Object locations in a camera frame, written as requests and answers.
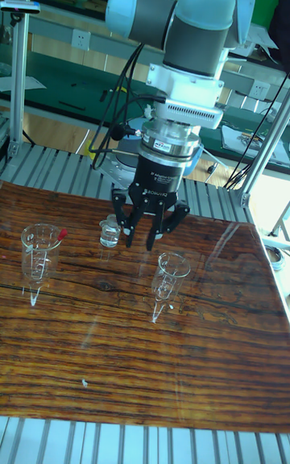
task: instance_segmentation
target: cable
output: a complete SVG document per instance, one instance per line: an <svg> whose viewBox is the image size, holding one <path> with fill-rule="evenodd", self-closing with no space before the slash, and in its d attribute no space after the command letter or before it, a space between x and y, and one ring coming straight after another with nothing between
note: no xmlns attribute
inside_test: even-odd
<svg viewBox="0 0 290 464"><path fill-rule="evenodd" d="M126 122L126 117L127 117L127 111L128 111L128 102L129 102L129 93L131 91L131 82L132 82L132 78L133 78L133 74L134 74L134 70L135 70L135 66L137 64L137 60L140 56L140 52L142 51L144 47L144 43L141 43L139 45L139 50L136 54L136 57L131 65L131 68L130 68L130 74L129 74L129 79L127 79L127 95L126 95L126 108L124 110L124 122Z"/></svg>
<svg viewBox="0 0 290 464"><path fill-rule="evenodd" d="M89 136L89 129L87 130L87 132L86 132L86 134L85 134L85 137L84 137L83 141L80 143L79 147L77 148L77 150L76 150L76 155L77 155L78 151L79 151L79 150L82 148L82 146L84 145L85 140L88 138L88 136Z"/></svg>
<svg viewBox="0 0 290 464"><path fill-rule="evenodd" d="M262 118L260 124L259 124L258 127L255 129L255 132L254 132L253 135L251 136L249 143L246 145L246 149L245 149L245 151L243 152L242 157L240 158L240 160L239 160L238 163L236 164L236 166L235 166L234 170L232 171L232 173L231 173L231 175L230 175L228 181L227 181L226 184L224 185L224 189L229 189L229 188L231 187L231 182L234 181L234 178L237 177L237 176L242 172L242 171L239 171L238 174L235 175L235 172L237 171L238 166L243 162L243 160L244 160L244 158L245 158L245 155L246 155L246 153L247 153L247 150L249 149L249 147L250 147L250 145L251 145L253 139L254 139L255 136L257 135L257 133L258 133L258 131L259 131L259 128L262 126L262 124L263 124L265 118L267 117L267 114L269 113L270 109L273 107L273 104L274 104L274 102L276 101L276 99L277 99L277 97L278 97L278 95L279 95L281 89L283 88L284 83L285 83L285 81L287 80L288 76L289 76L289 74L286 74L285 78L283 79L283 81L282 81L282 83L281 83L281 85L280 85L280 87L279 87L279 89L278 89L278 91L277 91L277 93L276 93L274 99L271 101L271 103L270 103L270 105L269 105L269 107L268 107L268 109L267 109L265 115L263 116L263 118Z"/></svg>
<svg viewBox="0 0 290 464"><path fill-rule="evenodd" d="M127 82L127 89L128 89L128 77L126 77L126 82ZM134 90L130 89L130 94L132 95L132 97L139 97L139 94L136 93ZM144 115L144 109L143 107L141 106L141 104L137 103L139 108L141 109L142 111L142 115Z"/></svg>
<svg viewBox="0 0 290 464"><path fill-rule="evenodd" d="M24 129L23 129L23 135L28 140L28 142L30 142L32 145L35 145L35 142L31 139L31 137L27 134L27 132L24 131Z"/></svg>
<svg viewBox="0 0 290 464"><path fill-rule="evenodd" d="M94 150L93 152L95 153L95 157L93 159L93 169L94 170L97 170L98 168L101 167L102 163L103 163L103 160L104 158L102 159L101 163L95 167L96 165L96 162L97 162L97 158L98 156L100 155L100 153L102 152L102 149L103 147L106 145L106 148L109 146L109 142L110 142L110 133L111 131L113 130L114 128L114 125L117 123L119 117L122 115L122 112L128 107L129 104L131 104L132 102L136 102L138 101L139 99L147 99L147 100L152 100L152 101L156 101L156 102L161 102L161 103L165 103L165 100L166 98L165 97L161 97L161 96L155 96L155 95L139 95L139 97L133 97L132 99L130 99L127 103L125 103L122 108L120 108L120 110L118 111L118 113L116 114L115 118L113 118L112 120L112 123L110 124L110 128L108 129L108 131L106 132L106 135L105 135L105 138L102 140L102 142L100 143L100 146L97 150Z"/></svg>
<svg viewBox="0 0 290 464"><path fill-rule="evenodd" d="M280 249L278 247L272 247L272 246L265 246L268 251L272 252L275 254L275 256L278 258L276 262L271 261L271 265L274 269L274 271L280 271L280 269L283 269L285 265L285 257Z"/></svg>
<svg viewBox="0 0 290 464"><path fill-rule="evenodd" d="M119 93L121 91L121 88L122 88L121 84L122 84L122 82L124 80L124 76L126 75L126 72L127 72L128 68L130 67L133 59L135 58L135 54L137 53L137 51L138 51L138 47L132 52L129 60L126 62L125 66L124 66L124 69L122 70L120 76L117 79L116 85L114 86L113 92L112 92L112 94L110 96L109 102L108 102L108 104L106 106L106 109L105 109L105 112L104 112L104 114L103 114L103 116L101 118L101 121L100 121L99 126L97 128L97 131L96 131L96 133L95 133L95 135L93 137L92 142L89 145L89 152L96 152L96 150L93 149L93 145L94 145L97 137L99 136L99 134L101 132L101 129L102 129L103 125L104 125L104 122L106 120L106 115L107 115L107 113L109 111L109 108L110 108L110 106L111 106L111 104L112 104L112 102L114 100L114 95L116 93L116 90L119 87L119 89L118 89L118 95L119 95Z"/></svg>

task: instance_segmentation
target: wire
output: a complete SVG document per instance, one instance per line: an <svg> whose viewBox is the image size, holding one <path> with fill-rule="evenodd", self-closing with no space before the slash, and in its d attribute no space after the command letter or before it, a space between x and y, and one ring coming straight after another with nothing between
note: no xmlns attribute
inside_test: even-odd
<svg viewBox="0 0 290 464"><path fill-rule="evenodd" d="M110 134L115 126L115 124L117 123L119 117L122 115L122 112L129 106L129 104L131 104L132 102L136 102L136 101L139 101L140 99L147 99L147 100L152 100L152 101L156 101L156 102L162 102L162 103L165 103L165 97L161 97L161 96L155 96L155 95L139 95L138 97L133 97L132 99L130 99L127 103L125 103L122 108L120 108L120 110L118 111L118 113L116 114L115 118L113 118L112 120L112 123L110 124L110 127L108 129L108 131L106 132L106 135L105 135L105 138L102 140L102 142L100 143L100 146L99 148L96 150L94 150L93 152L95 153L95 157L93 159L93 169L94 170L97 170L98 168L101 167L102 163L103 163L103 160L105 159L103 157L101 163L96 167L96 162L97 162L97 158L98 156L101 154L102 152L102 149L103 147L105 146L106 144L106 148L109 146L109 142L110 142Z"/></svg>
<svg viewBox="0 0 290 464"><path fill-rule="evenodd" d="M257 133L258 133L258 131L259 131L259 128L262 126L262 124L263 124L265 118L267 117L267 114L269 113L269 111L270 111L271 108L273 107L273 104L274 104L274 102L276 101L278 95L280 94L280 91L281 91L281 89L283 88L284 83L285 83L285 81L287 80L288 76L289 76L289 74L286 74L286 75L285 75L285 78L283 79L283 81L282 81L282 83L281 83L281 85L280 85L280 87L279 87L279 89L278 89L278 91L277 91L277 93L276 93L274 99L271 101L271 103L270 103L269 107L267 108L267 111L266 111L265 115L263 116L263 118L262 118L260 124L257 126L257 128L255 129L253 135L251 136L249 143L246 145L246 149L245 149L245 151L243 152L242 157L240 158L240 160L239 160L238 163L236 164L236 166L235 166L234 170L232 171L232 173L231 173L231 175L230 175L228 181L227 181L226 184L224 185L224 189L230 189L230 188L233 186L232 183L233 183L233 181L235 180L235 178L238 177L238 176L241 174L241 172L245 171L246 167L245 167L242 171L239 171L237 175L235 175L235 173L236 173L236 171L237 171L237 169L238 169L238 166L243 162L243 160L244 160L244 158L245 158L245 155L246 155L246 153L247 153L247 151L248 151L248 149L249 149L249 147L250 147L250 145L251 145L253 139L254 139L255 136L257 135Z"/></svg>
<svg viewBox="0 0 290 464"><path fill-rule="evenodd" d="M124 110L124 122L126 122L126 118L127 118L127 111L128 111L128 103L129 103L129 93L131 91L131 82L132 82L132 79L133 79L133 74L134 74L134 70L135 70L135 66L137 64L137 60L140 56L140 52L142 51L144 47L144 43L141 43L139 45L139 50L138 52L136 53L136 57L131 65L131 68L130 68L130 74L129 74L129 78L127 79L127 95L126 95L126 108Z"/></svg>
<svg viewBox="0 0 290 464"><path fill-rule="evenodd" d="M92 142L91 142L90 145L89 145L89 152L97 152L96 150L93 149L93 145L94 145L94 143L95 143L97 137L99 136L99 134L100 134L100 132L101 132L101 129L102 129L102 127L103 127L103 125L104 125L104 122L105 122L105 120L106 120L106 115L107 115L107 113L108 113L108 111L109 111L109 108L110 108L110 106L111 106L111 104L112 104L112 102L113 102L113 100L114 100L114 95L115 95L116 90L117 90L118 87L119 87L119 89L118 89L118 96L119 96L119 94L120 94L120 92L121 92L121 88L122 88L121 84L122 84L122 82L123 82L123 80L124 80L124 77L125 77L125 75L126 75L126 72L127 72L128 68L130 67L130 65L131 65L131 63L132 63L132 61L133 61L133 59L135 58L135 55L136 55L136 53L137 53L137 51L138 51L138 48L139 48L139 47L137 47L137 48L132 52L132 54L131 54L129 60L126 62L126 64L125 64L125 66L124 66L124 68L123 68L123 70L122 70L120 76L119 76L118 79L117 79L116 85L114 86L113 92L112 92L112 94L111 94L111 96L110 96L110 100L109 100L109 102L108 102L108 104L107 104L107 106L106 106L106 109L105 109L105 111L104 111L104 114L103 114L103 116L102 116L102 118L101 118L101 121L100 121L100 123L99 123L99 125L98 125L97 131L96 131L96 133L95 133L95 135L94 135L94 137L93 137Z"/></svg>
<svg viewBox="0 0 290 464"><path fill-rule="evenodd" d="M23 135L28 140L28 142L30 142L32 145L36 145L35 142L31 139L31 137L27 134L27 132L24 131L24 129L23 129Z"/></svg>
<svg viewBox="0 0 290 464"><path fill-rule="evenodd" d="M82 146L84 145L85 140L88 138L88 136L89 136L89 129L88 129L87 132L85 133L85 137L84 137L83 141L80 143L79 147L77 148L77 150L76 150L76 155L77 155L78 151L79 151L79 150L82 148Z"/></svg>
<svg viewBox="0 0 290 464"><path fill-rule="evenodd" d="M128 89L128 77L126 77L126 82L127 82L127 89ZM130 94L132 95L132 97L139 97L139 94L136 93L134 90L130 89ZM144 115L144 109L143 107L141 106L141 104L138 103L138 106L139 108L141 109L142 111L142 115Z"/></svg>

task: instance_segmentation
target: clear liquid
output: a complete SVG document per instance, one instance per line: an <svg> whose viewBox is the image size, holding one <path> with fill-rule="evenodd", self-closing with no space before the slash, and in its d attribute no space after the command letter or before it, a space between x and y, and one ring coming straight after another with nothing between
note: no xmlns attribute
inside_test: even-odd
<svg viewBox="0 0 290 464"><path fill-rule="evenodd" d="M118 236L112 235L111 233L102 233L100 237L100 243L105 247L117 246Z"/></svg>

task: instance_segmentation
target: black cable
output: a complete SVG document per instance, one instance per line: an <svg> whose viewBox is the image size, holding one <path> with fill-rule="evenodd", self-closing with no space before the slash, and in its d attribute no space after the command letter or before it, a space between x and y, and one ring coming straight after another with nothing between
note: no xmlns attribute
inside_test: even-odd
<svg viewBox="0 0 290 464"><path fill-rule="evenodd" d="M113 118L112 123L110 124L110 127L109 127L108 131L106 132L105 138L100 143L99 148L97 150L93 151L95 153L95 156L94 156L94 159L93 159L93 169L94 170L97 170L98 168L100 168L102 163L103 163L103 160L102 160L101 163L97 167L95 167L96 162L97 162L97 158L100 155L100 153L102 152L103 147L105 146L105 144L107 144L107 146L109 145L110 134L111 134L115 124L117 123L119 117L122 115L122 112L129 106L129 104L131 104L132 102L139 101L140 99L147 99L147 100L152 100L152 101L156 101L156 102L162 102L163 104L165 103L165 100L166 100L165 97L144 94L144 95L139 95L138 97L133 97L127 103L125 103L122 106L122 108L120 108L120 110L116 114L115 118Z"/></svg>
<svg viewBox="0 0 290 464"><path fill-rule="evenodd" d="M35 145L35 142L33 142L31 137L26 133L26 131L24 131L24 129L23 129L23 134L24 134L25 138L28 140L28 142L30 142L32 145Z"/></svg>
<svg viewBox="0 0 290 464"><path fill-rule="evenodd" d="M247 153L247 150L249 149L249 147L250 147L250 145L251 145L253 139L254 139L255 136L257 135L257 133L258 133L260 127L262 126L262 124L263 124L265 118L267 117L267 114L269 113L270 109L273 107L273 104L275 103L276 98L278 97L278 95L279 95L281 89L283 88L284 83L285 83L285 81L287 80L287 78L288 78L289 75L290 75L290 74L286 74L285 78L283 79L283 81L282 81L282 83L281 83L281 85L280 85L280 87L279 87L279 89L278 89L278 91L277 91L277 93L276 93L274 99L271 101L271 103L270 103L270 105L269 105L269 107L268 107L268 109L267 109L265 115L263 116L263 118L262 118L260 124L259 124L258 127L255 129L255 132L254 132L253 135L251 136L249 143L246 145L246 149L245 149L245 151L243 152L242 157L240 158L240 160L239 160L238 163L236 164L236 166L235 166L234 170L232 171L232 173L231 173L231 175L230 175L228 181L227 181L226 184L224 185L224 189L227 189L227 188L228 188L228 185L230 185L230 183L231 183L231 182L234 180L234 178L236 177L234 174L235 174L235 172L236 172L238 166L243 162L243 160L244 160L244 158L245 158L245 155L246 155L246 153Z"/></svg>
<svg viewBox="0 0 290 464"><path fill-rule="evenodd" d="M116 82L116 84L115 84L115 86L114 86L113 92L112 92L112 94L111 94L111 96L110 96L109 102L108 102L108 104L107 104L107 106L106 106L106 109L105 109L105 112L104 112L104 114L103 114L103 116L102 116L102 118L101 118L101 121L100 121L99 126L98 126L98 128L97 128L97 131L96 131L96 133L95 133L95 135L94 135L94 137L93 137L92 142L91 142L90 145L89 145L89 152L96 152L96 150L93 149L93 144L95 143L95 141L96 141L98 135L99 135L100 132L101 132L101 128L102 128L103 125L104 125L104 122L105 122L105 120L106 120L106 115L107 115L107 113L108 113L108 111L109 111L109 108L110 108L110 106L111 106L111 104L112 104L112 102L113 102L113 100L114 100L114 95L115 95L115 93L116 93L117 88L119 87L119 89L118 89L118 95L119 95L119 93L120 93L120 91L121 91L122 82L123 82L123 80L124 80L124 76L126 75L126 72L127 72L128 68L130 67L132 61L134 60L135 54L138 52L138 49L139 49L139 48L137 47L137 48L132 52L132 54L131 54L129 60L126 62L126 64L125 64L125 66L124 66L124 68L123 68L123 70L122 70L120 76L119 76L118 79L117 79L117 82Z"/></svg>
<svg viewBox="0 0 290 464"><path fill-rule="evenodd" d="M126 77L126 82L127 82L127 85L126 85L126 88L128 89L128 77ZM139 94L136 93L134 90L130 89L130 94L132 97L139 97ZM144 109L143 107L141 106L141 104L137 103L139 108L141 109L142 111L142 115L144 115Z"/></svg>
<svg viewBox="0 0 290 464"><path fill-rule="evenodd" d="M139 50L136 54L136 57L131 65L131 68L130 68L130 74L129 74L129 78L127 79L127 94L126 94L126 108L124 110L124 123L126 122L126 119L127 119L127 111L128 111L128 102L129 102L129 93L131 91L131 82L132 82L132 79L133 79L133 74L134 74L134 70L135 70L135 66L137 64L137 60L140 56L140 53L142 51L144 47L144 43L141 43L139 45Z"/></svg>
<svg viewBox="0 0 290 464"><path fill-rule="evenodd" d="M130 58L131 62L129 63L129 61L127 61L126 65L125 65L126 71L125 71L125 67L122 70L123 78L122 78L122 81L121 81L121 83L119 85L119 88L118 88L117 98L116 98L116 102L115 102L115 106L114 106L113 120L114 120L114 118L116 116L116 113L117 113L117 110L118 110L118 101L119 101L119 98L120 98L120 95L121 95L121 92L122 92L122 84L124 82L124 79L126 78L126 73L129 70L131 65L132 65L132 67L135 68L136 63L137 63L137 59L139 58L139 54L142 51L143 47L144 47L144 45L142 43L140 43L138 45L138 47L134 50L133 54L131 55L131 58Z"/></svg>

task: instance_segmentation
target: glass beaker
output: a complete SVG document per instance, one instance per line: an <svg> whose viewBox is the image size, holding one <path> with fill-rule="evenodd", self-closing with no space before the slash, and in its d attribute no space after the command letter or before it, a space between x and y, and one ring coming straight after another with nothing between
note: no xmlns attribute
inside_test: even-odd
<svg viewBox="0 0 290 464"><path fill-rule="evenodd" d="M170 295L176 295L189 272L189 262L183 256L177 253L160 255L151 284L156 300L165 301Z"/></svg>
<svg viewBox="0 0 290 464"><path fill-rule="evenodd" d="M56 272L61 240L60 230L50 224L33 224L23 230L23 274L35 281L50 278Z"/></svg>
<svg viewBox="0 0 290 464"><path fill-rule="evenodd" d="M100 227L100 243L105 247L117 246L121 228L117 223L116 216L113 213L108 215L105 221L100 222Z"/></svg>

